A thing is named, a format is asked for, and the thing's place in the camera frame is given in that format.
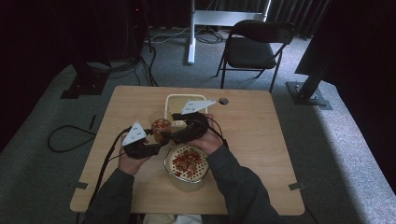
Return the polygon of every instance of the electric cord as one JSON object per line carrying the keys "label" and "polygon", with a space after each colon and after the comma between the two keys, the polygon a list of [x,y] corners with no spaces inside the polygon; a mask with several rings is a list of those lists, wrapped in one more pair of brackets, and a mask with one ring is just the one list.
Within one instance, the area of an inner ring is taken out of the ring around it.
{"label": "electric cord", "polygon": [[[215,0],[213,0],[213,1],[211,1],[211,2],[209,3],[209,6],[207,6],[206,10],[208,10],[208,9],[212,6],[212,4],[213,4],[214,1],[215,1]],[[215,4],[215,7],[214,7],[213,10],[216,10],[216,9],[218,8],[218,3],[219,3],[219,0],[216,0],[216,4]]]}
{"label": "electric cord", "polygon": [[153,57],[152,57],[150,63],[147,64],[146,61],[143,58],[141,58],[141,61],[143,62],[143,64],[145,65],[145,67],[146,67],[146,69],[148,71],[148,75],[146,76],[146,80],[147,80],[147,82],[148,82],[148,84],[150,86],[154,86],[155,85],[155,86],[159,87],[157,81],[154,78],[154,75],[152,75],[152,72],[151,72],[152,71],[152,65],[154,65],[155,58],[157,57],[157,50],[154,47],[152,47],[151,45],[148,45],[148,47],[150,49],[152,49],[152,52],[153,52]]}
{"label": "electric cord", "polygon": [[200,121],[198,119],[191,119],[191,121],[200,123],[201,125],[205,126],[207,129],[212,131],[215,135],[217,135],[220,138],[220,140],[221,140],[221,142],[223,143],[224,146],[228,147],[227,140],[223,137],[222,130],[221,130],[219,124],[212,118],[207,118],[207,119],[213,120],[216,123],[216,125],[219,128],[220,133],[218,131],[216,131],[214,128],[210,127],[210,125],[207,125],[207,124],[203,123],[202,121]]}
{"label": "electric cord", "polygon": [[197,41],[201,42],[201,43],[204,43],[204,44],[219,44],[219,43],[225,42],[227,40],[226,38],[224,38],[223,35],[221,35],[219,33],[209,32],[209,33],[204,34],[204,35],[213,35],[216,39],[215,40],[208,40],[208,39],[204,39],[204,38],[201,38],[201,37],[198,37],[198,36],[196,36],[195,39]]}
{"label": "electric cord", "polygon": [[312,217],[312,219],[314,219],[314,222],[316,224],[319,224],[318,220],[315,218],[315,216],[312,214],[312,212],[306,207],[306,205],[304,205],[306,212],[309,214],[309,216]]}
{"label": "electric cord", "polygon": [[139,62],[132,68],[131,71],[128,71],[127,73],[122,74],[122,75],[119,75],[119,76],[117,76],[117,77],[115,77],[115,76],[109,76],[107,79],[118,79],[118,78],[122,78],[122,77],[127,77],[127,76],[129,76],[130,74],[132,74],[132,73],[134,73],[134,74],[137,76],[136,70],[137,70],[137,68],[140,66],[141,63],[142,63],[142,61],[139,60]]}
{"label": "electric cord", "polygon": [[129,70],[133,69],[138,63],[139,63],[139,60],[137,58],[131,57],[131,58],[127,59],[125,64],[122,64],[122,65],[119,65],[116,67],[99,68],[99,67],[90,65],[90,68],[93,71],[104,72],[104,73],[123,72],[123,71],[129,71]]}
{"label": "electric cord", "polygon": [[113,154],[114,149],[116,148],[117,142],[119,141],[119,139],[122,137],[123,134],[128,133],[129,131],[131,131],[131,128],[132,127],[127,128],[127,129],[123,130],[122,132],[120,132],[119,135],[117,135],[116,139],[114,140],[114,143],[111,146],[110,150],[107,152],[107,155],[105,157],[105,160],[103,162],[102,168],[100,170],[100,173],[99,173],[99,176],[98,176],[98,181],[96,183],[95,190],[93,191],[93,195],[91,197],[89,206],[92,204],[93,200],[95,199],[95,197],[96,197],[96,195],[97,195],[97,193],[99,191],[100,185],[102,183],[103,175],[105,174],[105,170],[107,168],[108,162],[110,161],[111,154]]}
{"label": "electric cord", "polygon": [[[186,29],[182,30],[181,32],[177,33],[177,34],[172,34],[172,35],[164,35],[164,34],[155,35],[154,37],[151,37],[151,38],[150,38],[151,44],[162,44],[162,43],[165,43],[165,42],[169,41],[170,39],[175,38],[176,36],[183,35],[188,29],[190,29],[190,26],[187,27]],[[155,38],[158,38],[158,37],[161,37],[161,36],[169,36],[169,37],[168,37],[167,39],[163,40],[163,41],[158,41],[158,42],[157,42],[157,41],[152,41],[152,40],[154,40]]]}
{"label": "electric cord", "polygon": [[76,214],[76,224],[79,224],[79,213]]}
{"label": "electric cord", "polygon": [[140,77],[139,77],[139,75],[136,73],[136,69],[134,70],[134,76],[137,78],[137,84],[138,84],[138,86],[141,86]]}
{"label": "electric cord", "polygon": [[125,154],[125,153],[126,153],[126,152],[122,152],[120,155],[108,159],[108,161],[112,161],[112,160],[114,160],[114,159],[116,159],[116,158],[122,156],[122,155]]}
{"label": "electric cord", "polygon": [[[92,9],[93,9],[93,13],[95,15],[96,22],[97,22],[97,24],[100,24],[99,19],[98,19],[98,15],[97,15],[97,12],[96,12],[96,9],[95,9],[95,6],[93,4],[93,1],[91,0],[90,2],[91,2]],[[101,36],[103,36],[103,34],[102,34],[103,31],[102,31],[100,26],[99,26],[99,32],[101,33]],[[123,49],[123,52],[122,52],[122,55],[121,55],[122,59],[124,58],[126,50],[128,49],[128,43],[129,43],[130,31],[129,31],[128,19],[125,19],[125,33],[126,33],[126,35],[125,35],[125,46],[124,46],[124,49]],[[133,58],[128,59],[128,61],[129,62],[127,64],[124,64],[124,65],[121,65],[121,66],[118,66],[118,67],[114,67],[114,68],[101,69],[101,68],[97,68],[97,67],[94,67],[94,66],[91,66],[91,68],[94,71],[96,70],[96,71],[99,71],[99,72],[112,73],[112,72],[117,72],[117,71],[128,71],[128,70],[131,69],[131,66],[134,67],[138,63],[138,61],[136,59],[133,60]]]}
{"label": "electric cord", "polygon": [[[77,129],[77,130],[80,130],[80,131],[82,131],[82,132],[84,132],[84,133],[92,134],[92,135],[94,135],[94,137],[92,137],[92,138],[90,138],[90,139],[88,139],[88,140],[86,140],[86,141],[84,141],[84,142],[82,142],[82,143],[80,143],[80,144],[78,144],[78,145],[76,145],[76,146],[73,146],[73,147],[70,147],[70,148],[67,148],[67,149],[57,149],[57,148],[53,147],[52,144],[51,144],[51,138],[52,138],[52,136],[53,136],[54,134],[56,134],[57,132],[59,132],[60,130],[66,129],[66,128]],[[75,149],[77,149],[78,147],[81,147],[81,146],[83,146],[83,145],[85,145],[85,144],[91,142],[93,139],[95,139],[95,136],[96,136],[96,133],[92,133],[92,132],[83,130],[83,129],[81,129],[81,128],[79,128],[79,127],[76,127],[76,126],[73,126],[73,125],[64,125],[64,126],[61,126],[61,127],[57,128],[57,129],[55,129],[54,131],[52,131],[52,133],[49,134],[49,137],[48,137],[48,140],[47,140],[47,145],[48,145],[48,147],[49,147],[49,150],[51,150],[51,151],[53,151],[53,152],[56,152],[56,153],[64,153],[64,152],[69,152],[69,151],[75,150]]]}

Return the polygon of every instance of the round metal container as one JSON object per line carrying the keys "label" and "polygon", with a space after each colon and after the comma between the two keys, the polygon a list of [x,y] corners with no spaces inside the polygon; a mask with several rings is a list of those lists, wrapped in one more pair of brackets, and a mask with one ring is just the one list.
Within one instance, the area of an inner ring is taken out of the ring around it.
{"label": "round metal container", "polygon": [[[199,157],[202,162],[193,162],[194,158],[192,158],[192,160],[187,162],[187,164],[192,165],[187,165],[187,168],[181,170],[177,162],[180,161],[180,157],[183,155],[195,155],[195,158]],[[206,154],[198,147],[183,144],[174,146],[169,150],[163,165],[170,175],[174,186],[183,191],[195,191],[203,186],[204,177],[209,170]]]}

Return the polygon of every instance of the wooden table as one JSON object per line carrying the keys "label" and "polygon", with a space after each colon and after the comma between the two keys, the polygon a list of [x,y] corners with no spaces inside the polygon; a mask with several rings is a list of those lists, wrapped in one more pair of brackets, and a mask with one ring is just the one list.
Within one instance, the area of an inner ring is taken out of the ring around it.
{"label": "wooden table", "polygon": [[[227,105],[216,103],[209,113],[221,127],[231,152],[240,164],[253,170],[268,189],[271,204],[280,215],[297,216],[304,212],[285,140],[277,119],[271,94],[267,91],[212,90],[191,88],[158,88],[118,86],[110,99],[91,153],[82,172],[80,183],[86,189],[76,189],[70,207],[75,212],[88,208],[104,157],[116,136],[140,121],[150,127],[150,116],[162,114],[169,94],[202,94],[206,99],[226,97]],[[118,154],[120,143],[114,155]],[[209,172],[204,186],[194,192],[176,189],[163,168],[169,147],[143,164],[135,176],[133,213],[227,214],[223,196]],[[104,183],[117,167],[117,160],[107,166]]]}

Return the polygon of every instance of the hand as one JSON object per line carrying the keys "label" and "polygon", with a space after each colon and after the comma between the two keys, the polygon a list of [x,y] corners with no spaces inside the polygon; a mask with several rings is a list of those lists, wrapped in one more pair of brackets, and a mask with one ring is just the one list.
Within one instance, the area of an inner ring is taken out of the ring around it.
{"label": "hand", "polygon": [[[207,118],[211,118],[208,120],[209,126],[213,128],[213,115],[205,114]],[[211,130],[207,130],[207,132],[201,138],[195,139],[189,142],[189,145],[196,146],[204,151],[207,155],[212,154],[219,147],[223,145],[221,139],[213,133]]]}
{"label": "hand", "polygon": [[120,148],[120,157],[119,157],[119,169],[128,175],[136,175],[137,171],[139,171],[140,166],[148,161],[151,157],[146,157],[143,159],[134,159],[129,157],[123,147]]}

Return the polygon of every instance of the person's left hand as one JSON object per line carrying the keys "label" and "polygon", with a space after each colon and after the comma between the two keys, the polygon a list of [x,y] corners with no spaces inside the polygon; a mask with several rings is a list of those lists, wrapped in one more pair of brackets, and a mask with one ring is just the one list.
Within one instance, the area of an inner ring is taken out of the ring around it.
{"label": "person's left hand", "polygon": [[140,166],[148,161],[151,157],[146,157],[143,159],[134,159],[129,157],[123,147],[120,148],[120,157],[119,157],[119,169],[128,175],[136,175],[137,171],[139,171]]}

